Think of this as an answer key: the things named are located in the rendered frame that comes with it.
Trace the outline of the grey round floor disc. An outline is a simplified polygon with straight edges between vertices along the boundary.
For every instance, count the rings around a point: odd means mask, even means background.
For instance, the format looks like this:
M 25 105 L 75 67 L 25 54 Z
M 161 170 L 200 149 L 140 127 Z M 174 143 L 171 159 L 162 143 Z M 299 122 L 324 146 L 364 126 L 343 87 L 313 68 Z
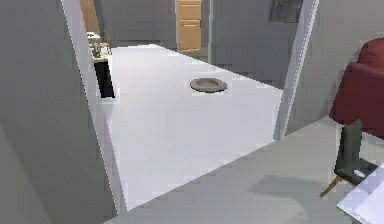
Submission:
M 204 93 L 216 93 L 227 89 L 227 84 L 217 78 L 197 78 L 190 82 L 193 90 Z

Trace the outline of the light wooden cupboard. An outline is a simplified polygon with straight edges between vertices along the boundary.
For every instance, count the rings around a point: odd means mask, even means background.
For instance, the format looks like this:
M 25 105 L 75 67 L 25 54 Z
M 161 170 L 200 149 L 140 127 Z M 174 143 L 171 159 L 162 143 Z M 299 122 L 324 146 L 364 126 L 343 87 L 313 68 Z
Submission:
M 202 0 L 177 0 L 177 47 L 180 52 L 201 48 Z

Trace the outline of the black cabinet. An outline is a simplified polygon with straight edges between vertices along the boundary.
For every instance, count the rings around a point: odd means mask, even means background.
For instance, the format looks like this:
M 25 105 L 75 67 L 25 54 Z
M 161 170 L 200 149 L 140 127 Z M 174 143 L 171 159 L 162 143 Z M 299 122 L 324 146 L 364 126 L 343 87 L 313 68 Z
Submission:
M 102 98 L 114 98 L 114 87 L 110 75 L 110 68 L 107 60 L 93 61 L 99 92 Z

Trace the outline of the orange wooden door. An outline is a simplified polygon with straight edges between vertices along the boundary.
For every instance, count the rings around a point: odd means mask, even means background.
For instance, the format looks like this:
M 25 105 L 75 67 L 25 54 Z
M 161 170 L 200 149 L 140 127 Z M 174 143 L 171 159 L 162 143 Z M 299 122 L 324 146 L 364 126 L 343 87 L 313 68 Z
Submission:
M 87 32 L 99 32 L 94 0 L 79 0 Z

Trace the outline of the dark grey chair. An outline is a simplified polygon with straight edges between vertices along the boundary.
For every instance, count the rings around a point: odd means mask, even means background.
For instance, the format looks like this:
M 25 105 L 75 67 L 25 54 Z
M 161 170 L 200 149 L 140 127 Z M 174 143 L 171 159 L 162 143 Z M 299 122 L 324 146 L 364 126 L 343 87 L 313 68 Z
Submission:
M 361 120 L 355 120 L 342 128 L 340 145 L 334 167 L 335 178 L 329 186 L 319 194 L 320 198 L 328 194 L 341 181 L 347 181 L 353 186 L 359 185 L 378 168 L 376 164 L 360 157 L 361 141 Z

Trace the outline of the pale glass table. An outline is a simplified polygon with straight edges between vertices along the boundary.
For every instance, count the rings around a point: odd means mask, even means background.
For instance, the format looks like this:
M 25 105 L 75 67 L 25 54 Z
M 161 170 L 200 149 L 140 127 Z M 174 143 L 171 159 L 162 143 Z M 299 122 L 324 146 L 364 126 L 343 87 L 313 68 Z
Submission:
M 352 224 L 384 224 L 384 163 L 338 202 L 337 208 Z

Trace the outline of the dark framed wall picture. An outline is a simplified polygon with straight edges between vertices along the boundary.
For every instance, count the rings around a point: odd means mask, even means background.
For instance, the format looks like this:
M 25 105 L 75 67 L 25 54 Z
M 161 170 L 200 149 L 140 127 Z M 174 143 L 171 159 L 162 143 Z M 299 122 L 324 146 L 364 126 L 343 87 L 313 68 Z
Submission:
M 272 0 L 269 20 L 271 22 L 298 23 L 304 0 Z

